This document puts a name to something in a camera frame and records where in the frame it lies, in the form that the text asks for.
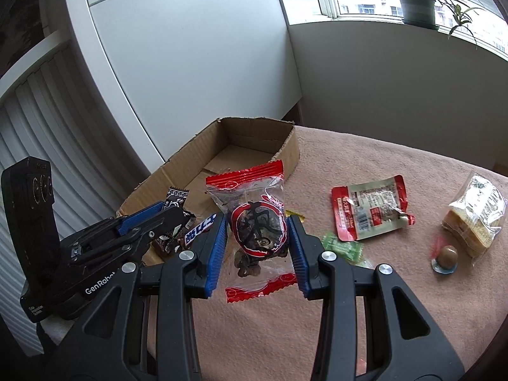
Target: window sill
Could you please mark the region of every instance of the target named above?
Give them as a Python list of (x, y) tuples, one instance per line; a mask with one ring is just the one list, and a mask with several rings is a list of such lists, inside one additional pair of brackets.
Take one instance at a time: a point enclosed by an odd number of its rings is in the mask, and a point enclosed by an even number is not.
[[(292, 18), (290, 21), (290, 25), (296, 25), (296, 24), (302, 24), (302, 23), (318, 23), (318, 22), (326, 22), (326, 21), (374, 21), (374, 22), (380, 22), (380, 23), (393, 23), (393, 24), (404, 24), (402, 22), (402, 19), (399, 17), (391, 17), (391, 16), (372, 16), (369, 14), (361, 14), (361, 15), (355, 15), (355, 14), (343, 14), (339, 18), (329, 18), (324, 15), (313, 15), (308, 16), (306, 18), (300, 18), (299, 21), (294, 21), (295, 18)], [(439, 33), (442, 34), (449, 34), (450, 28), (445, 26), (439, 26)], [(461, 31), (455, 31), (451, 37), (454, 38), (460, 38), (461, 40), (466, 40), (467, 42), (471, 44), (475, 44), (473, 37), (471, 37), (469, 34), (463, 33)], [(478, 47), (481, 47), (482, 49), (488, 50), (489, 52), (499, 56), (503, 60), (508, 61), (508, 54), (503, 53), (501, 50), (498, 50), (493, 45), (490, 45), (482, 40), (477, 40)]]

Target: camera lens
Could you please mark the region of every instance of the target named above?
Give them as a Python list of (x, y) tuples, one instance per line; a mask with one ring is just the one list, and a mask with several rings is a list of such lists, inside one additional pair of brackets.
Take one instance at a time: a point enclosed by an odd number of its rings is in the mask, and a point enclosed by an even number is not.
[(41, 189), (42, 189), (42, 199), (44, 199), (44, 202), (46, 202), (49, 198), (48, 178), (44, 175), (41, 176)]
[(41, 186), (37, 179), (34, 178), (34, 183), (32, 184), (32, 189), (34, 192), (35, 203), (39, 203), (41, 201)]
[(53, 182), (51, 176), (48, 176), (48, 196), (53, 196)]

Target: green candy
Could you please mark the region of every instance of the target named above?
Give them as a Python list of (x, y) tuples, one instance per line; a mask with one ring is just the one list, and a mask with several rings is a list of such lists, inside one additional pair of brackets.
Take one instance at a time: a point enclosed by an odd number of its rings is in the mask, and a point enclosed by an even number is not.
[(342, 242), (333, 233), (328, 232), (321, 239), (326, 251), (335, 252), (347, 261), (357, 264), (362, 259), (363, 243), (358, 241)]

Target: cardboard box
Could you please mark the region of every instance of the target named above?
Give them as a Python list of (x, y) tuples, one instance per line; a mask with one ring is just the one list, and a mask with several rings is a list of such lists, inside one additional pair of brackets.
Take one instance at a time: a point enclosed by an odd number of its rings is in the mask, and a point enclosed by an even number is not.
[[(184, 207), (193, 212), (200, 222), (219, 211), (206, 194), (207, 176), (281, 159), (284, 178), (287, 179), (299, 158), (293, 123), (267, 118), (217, 119), (141, 183), (125, 200), (117, 215), (130, 215), (163, 201), (168, 189), (174, 186), (190, 190)], [(162, 262), (152, 248), (143, 261), (146, 264)]]

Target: red stripe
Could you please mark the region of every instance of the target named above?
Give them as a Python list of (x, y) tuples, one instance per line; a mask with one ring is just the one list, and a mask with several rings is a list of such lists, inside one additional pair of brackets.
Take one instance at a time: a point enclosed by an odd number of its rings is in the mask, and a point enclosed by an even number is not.
[(266, 177), (284, 178), (284, 167), (282, 160), (276, 160), (250, 169), (231, 171), (221, 175), (208, 176), (207, 186), (215, 186), (219, 189), (233, 189), (242, 183), (251, 182), (255, 179)]
[(229, 287), (225, 289), (225, 294), (229, 302), (245, 301), (254, 297), (263, 297), (278, 291), (286, 286), (296, 284), (296, 276), (294, 273), (280, 275), (277, 278), (268, 281), (268, 283), (257, 291), (247, 291), (242, 288)]
[(399, 194), (400, 209), (402, 212), (405, 212), (407, 209), (406, 185), (404, 184), (404, 179), (401, 175), (395, 176), (394, 179), (395, 185), (397, 186), (397, 193)]
[[(340, 217), (339, 205), (342, 208), (346, 224), (342, 222), (342, 218)], [(340, 186), (332, 189), (332, 206), (335, 216), (335, 227), (337, 228), (337, 236), (339, 236), (339, 239), (345, 242), (356, 241), (358, 236), (352, 216), (352, 208), (349, 204), (349, 189), (347, 189), (347, 186)]]

